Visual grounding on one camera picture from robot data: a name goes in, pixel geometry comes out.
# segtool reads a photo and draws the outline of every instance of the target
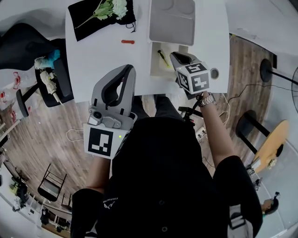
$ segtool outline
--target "metal watch band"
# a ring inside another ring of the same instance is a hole
[[[205,99],[201,100],[199,102],[199,107],[203,107],[209,103],[214,103],[214,97],[212,94],[210,94],[208,97],[206,97]]]

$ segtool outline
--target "black cable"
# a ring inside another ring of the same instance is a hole
[[[278,87],[278,88],[282,88],[282,89],[285,89],[285,90],[288,90],[288,91],[292,91],[292,92],[297,92],[297,93],[298,93],[298,91],[294,91],[294,90],[287,89],[287,88],[284,88],[284,87],[275,86],[275,85],[272,85],[272,84],[270,84],[270,85],[265,85],[265,86],[264,86],[264,85],[261,85],[261,84],[247,84],[247,85],[244,87],[244,89],[241,91],[241,93],[240,93],[238,96],[235,96],[235,97],[230,98],[230,99],[228,100],[228,103],[230,103],[230,101],[231,101],[232,99],[240,98],[241,94],[244,92],[244,90],[246,89],[247,86],[262,86],[262,87],[274,86],[274,87]]]
[[[215,168],[214,166],[212,166],[212,165],[207,161],[207,159],[206,159],[205,156],[203,156],[203,158],[205,158],[206,162],[207,162],[211,167]]]
[[[131,28],[133,28],[133,29],[134,29],[134,30],[133,30],[131,33],[133,33],[133,32],[135,32],[135,31],[136,31],[136,21],[135,21],[135,22],[133,22],[133,23],[131,23],[132,27],[127,27],[127,25],[128,25],[128,24],[126,24],[126,28],[127,28],[127,29],[131,29]]]
[[[12,164],[12,162],[10,161],[10,160],[5,160],[4,162],[9,162],[12,166],[13,166],[13,168],[16,168],[13,164]]]

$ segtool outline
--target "red object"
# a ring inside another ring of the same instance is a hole
[[[19,88],[19,85],[20,85],[20,76],[19,76],[19,73],[18,72],[14,72],[14,76],[15,76],[15,79],[14,79],[14,89],[18,89]]]
[[[7,101],[5,100],[5,92],[0,93],[0,98],[3,100],[4,103]]]
[[[135,43],[135,41],[134,40],[122,40],[121,41],[123,44],[134,44]]]

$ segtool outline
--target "sleeve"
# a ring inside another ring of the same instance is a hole
[[[97,237],[95,224],[102,204],[103,194],[88,188],[73,195],[71,238]]]
[[[241,205],[241,213],[253,226],[253,237],[261,228],[261,204],[245,166],[238,156],[221,161],[213,176],[214,182],[229,203]]]

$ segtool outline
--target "leg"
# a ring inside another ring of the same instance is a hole
[[[167,117],[184,121],[176,108],[174,108],[169,98],[164,95],[159,95],[156,97],[155,117]]]
[[[144,111],[142,99],[140,96],[134,97],[131,112],[135,113],[138,116],[136,121],[149,117],[147,113]]]

